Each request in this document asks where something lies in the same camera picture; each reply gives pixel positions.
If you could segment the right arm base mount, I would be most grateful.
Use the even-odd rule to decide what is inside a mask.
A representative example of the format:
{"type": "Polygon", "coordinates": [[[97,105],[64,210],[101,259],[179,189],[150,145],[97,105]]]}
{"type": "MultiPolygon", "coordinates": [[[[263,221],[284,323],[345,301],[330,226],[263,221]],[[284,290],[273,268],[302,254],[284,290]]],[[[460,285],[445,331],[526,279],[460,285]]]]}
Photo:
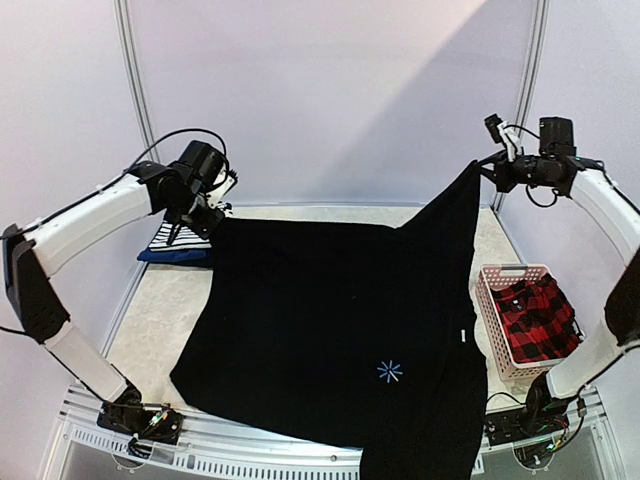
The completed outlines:
{"type": "Polygon", "coordinates": [[[513,401],[515,406],[485,414],[484,432],[490,445],[549,435],[550,445],[545,447],[545,451],[555,453],[573,439],[584,423],[586,403],[580,396],[581,391],[582,389],[579,389],[576,395],[568,398],[556,398],[548,388],[546,375],[542,374],[533,380],[523,401],[508,392],[491,394],[486,406],[499,396],[513,401]],[[575,431],[570,433],[568,407],[572,402],[576,403],[580,422],[575,431]]]}

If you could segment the red black plaid shirt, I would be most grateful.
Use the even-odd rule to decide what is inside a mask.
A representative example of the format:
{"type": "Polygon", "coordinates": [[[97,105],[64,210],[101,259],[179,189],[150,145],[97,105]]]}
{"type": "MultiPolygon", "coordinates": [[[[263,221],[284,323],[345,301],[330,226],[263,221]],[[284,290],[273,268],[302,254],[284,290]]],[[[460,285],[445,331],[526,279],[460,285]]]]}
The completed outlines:
{"type": "Polygon", "coordinates": [[[566,358],[583,341],[575,310],[550,274],[491,294],[516,363],[566,358]]]}

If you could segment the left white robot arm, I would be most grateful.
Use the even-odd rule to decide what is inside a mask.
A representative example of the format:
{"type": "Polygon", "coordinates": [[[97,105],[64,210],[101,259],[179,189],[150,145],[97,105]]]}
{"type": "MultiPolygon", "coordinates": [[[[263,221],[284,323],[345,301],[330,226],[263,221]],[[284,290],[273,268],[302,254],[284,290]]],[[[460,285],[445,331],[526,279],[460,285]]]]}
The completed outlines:
{"type": "Polygon", "coordinates": [[[218,204],[236,182],[225,149],[193,140],[176,161],[138,159],[105,186],[27,227],[11,225],[1,236],[6,297],[21,334],[111,403],[111,419],[128,434],[148,426],[146,408],[125,396],[126,378],[72,323],[50,279],[97,242],[158,213],[173,235],[188,228],[209,238],[224,217],[218,204]]]}

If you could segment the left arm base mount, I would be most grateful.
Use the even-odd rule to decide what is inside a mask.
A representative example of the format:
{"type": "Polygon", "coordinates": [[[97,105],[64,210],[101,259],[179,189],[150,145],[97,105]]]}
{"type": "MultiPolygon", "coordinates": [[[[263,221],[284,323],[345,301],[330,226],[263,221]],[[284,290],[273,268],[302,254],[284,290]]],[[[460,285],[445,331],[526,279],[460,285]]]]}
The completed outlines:
{"type": "Polygon", "coordinates": [[[144,403],[130,382],[114,401],[104,401],[97,426],[138,440],[176,445],[185,416],[169,404],[144,403]]]}

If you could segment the black white striped tank top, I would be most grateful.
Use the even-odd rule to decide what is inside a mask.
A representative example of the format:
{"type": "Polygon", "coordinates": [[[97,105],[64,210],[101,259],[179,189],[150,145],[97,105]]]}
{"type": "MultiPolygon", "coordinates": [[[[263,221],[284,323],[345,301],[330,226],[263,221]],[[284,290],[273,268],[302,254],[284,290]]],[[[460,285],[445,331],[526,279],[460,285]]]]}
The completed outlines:
{"type": "Polygon", "coordinates": [[[196,233],[187,227],[182,227],[180,231],[171,239],[173,226],[163,222],[155,235],[151,239],[148,249],[154,252],[180,251],[180,250],[208,250],[211,248],[207,239],[200,238],[196,233]]]}

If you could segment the pink perforated laundry basket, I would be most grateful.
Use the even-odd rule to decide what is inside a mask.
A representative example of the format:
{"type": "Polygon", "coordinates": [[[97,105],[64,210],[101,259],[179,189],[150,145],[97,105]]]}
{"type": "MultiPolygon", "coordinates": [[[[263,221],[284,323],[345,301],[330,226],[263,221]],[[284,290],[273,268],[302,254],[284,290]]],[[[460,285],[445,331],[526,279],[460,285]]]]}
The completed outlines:
{"type": "Polygon", "coordinates": [[[489,337],[498,375],[503,381],[532,379],[562,359],[518,364],[514,361],[491,292],[520,280],[537,280],[551,271],[544,265],[484,265],[476,282],[476,298],[489,337]]]}

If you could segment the left aluminium corner post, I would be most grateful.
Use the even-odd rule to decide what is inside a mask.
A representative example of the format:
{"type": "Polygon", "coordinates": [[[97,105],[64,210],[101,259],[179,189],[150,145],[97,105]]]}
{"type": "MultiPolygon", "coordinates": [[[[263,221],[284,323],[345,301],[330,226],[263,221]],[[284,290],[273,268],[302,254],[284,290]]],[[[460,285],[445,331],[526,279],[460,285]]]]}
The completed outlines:
{"type": "Polygon", "coordinates": [[[155,138],[138,64],[130,4],[127,0],[114,0],[113,3],[134,113],[143,145],[150,147],[154,143],[155,138]]]}

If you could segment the right aluminium corner post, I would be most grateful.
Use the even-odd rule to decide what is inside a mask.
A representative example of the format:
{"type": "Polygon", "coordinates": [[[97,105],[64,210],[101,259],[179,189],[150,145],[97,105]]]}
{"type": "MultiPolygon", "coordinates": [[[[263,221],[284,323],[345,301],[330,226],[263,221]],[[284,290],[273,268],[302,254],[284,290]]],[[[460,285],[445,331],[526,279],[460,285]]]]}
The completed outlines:
{"type": "Polygon", "coordinates": [[[550,1],[548,0],[537,0],[534,3],[524,71],[516,104],[515,124],[519,126],[527,124],[530,114],[542,57],[549,7],[550,1]]]}

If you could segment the black garment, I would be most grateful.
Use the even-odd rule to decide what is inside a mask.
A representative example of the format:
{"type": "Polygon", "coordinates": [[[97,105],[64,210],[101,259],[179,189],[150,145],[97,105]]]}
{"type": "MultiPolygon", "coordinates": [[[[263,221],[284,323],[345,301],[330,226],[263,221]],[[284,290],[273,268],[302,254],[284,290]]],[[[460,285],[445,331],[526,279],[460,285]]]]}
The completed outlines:
{"type": "Polygon", "coordinates": [[[399,227],[228,218],[170,378],[212,415],[358,448],[364,479],[467,479],[488,392],[469,295],[480,168],[399,227]]]}

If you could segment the aluminium front rail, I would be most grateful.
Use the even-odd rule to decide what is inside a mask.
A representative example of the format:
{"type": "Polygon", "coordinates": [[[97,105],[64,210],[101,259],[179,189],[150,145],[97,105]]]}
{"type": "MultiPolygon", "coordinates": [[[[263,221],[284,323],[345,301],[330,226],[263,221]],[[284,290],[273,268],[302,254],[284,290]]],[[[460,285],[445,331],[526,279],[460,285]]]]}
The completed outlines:
{"type": "MultiPolygon", "coordinates": [[[[577,437],[533,467],[516,453],[528,446],[484,441],[475,479],[623,479],[612,429],[596,390],[583,395],[587,414],[569,411],[577,437]]],[[[177,445],[156,444],[148,459],[127,453],[127,436],[97,426],[99,403],[70,386],[59,412],[44,479],[357,479],[360,453],[296,440],[206,414],[188,412],[177,445]]]]}

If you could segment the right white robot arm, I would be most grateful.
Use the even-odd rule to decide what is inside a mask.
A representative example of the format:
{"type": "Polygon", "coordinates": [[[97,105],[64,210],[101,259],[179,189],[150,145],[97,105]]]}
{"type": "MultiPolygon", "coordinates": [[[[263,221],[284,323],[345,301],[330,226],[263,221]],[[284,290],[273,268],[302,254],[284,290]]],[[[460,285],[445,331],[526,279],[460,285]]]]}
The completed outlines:
{"type": "Polygon", "coordinates": [[[619,279],[603,305],[599,322],[567,358],[536,379],[532,401],[517,415],[517,427],[537,436],[552,424],[556,406],[576,399],[624,355],[639,348],[639,209],[609,176],[601,160],[578,153],[573,123],[568,118],[543,117],[532,137],[536,152],[524,150],[526,128],[492,114],[484,126],[496,153],[481,160],[482,174],[499,193],[518,186],[551,190],[569,200],[592,221],[604,257],[613,261],[619,279]]]}

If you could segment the aluminium corner post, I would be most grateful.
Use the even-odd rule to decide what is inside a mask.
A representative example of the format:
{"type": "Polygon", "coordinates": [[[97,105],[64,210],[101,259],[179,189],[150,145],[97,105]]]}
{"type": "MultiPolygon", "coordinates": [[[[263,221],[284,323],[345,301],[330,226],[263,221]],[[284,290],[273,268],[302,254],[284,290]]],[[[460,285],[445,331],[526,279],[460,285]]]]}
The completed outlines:
{"type": "Polygon", "coordinates": [[[519,126],[527,124],[530,114],[542,57],[549,7],[550,1],[548,0],[537,0],[534,3],[524,71],[516,104],[515,124],[519,126]]]}
{"type": "Polygon", "coordinates": [[[150,147],[154,143],[155,138],[138,64],[130,4],[127,0],[114,0],[113,3],[134,113],[143,145],[150,147]]]}

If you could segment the folded blue garment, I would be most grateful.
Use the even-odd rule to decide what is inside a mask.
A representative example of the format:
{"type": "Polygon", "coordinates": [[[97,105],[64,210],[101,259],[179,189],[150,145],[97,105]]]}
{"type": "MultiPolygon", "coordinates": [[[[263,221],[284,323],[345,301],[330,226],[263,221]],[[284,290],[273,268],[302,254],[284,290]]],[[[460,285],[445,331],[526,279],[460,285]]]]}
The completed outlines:
{"type": "Polygon", "coordinates": [[[172,251],[154,251],[145,249],[137,256],[140,262],[157,265],[211,268],[211,251],[208,249],[186,249],[172,251]]]}

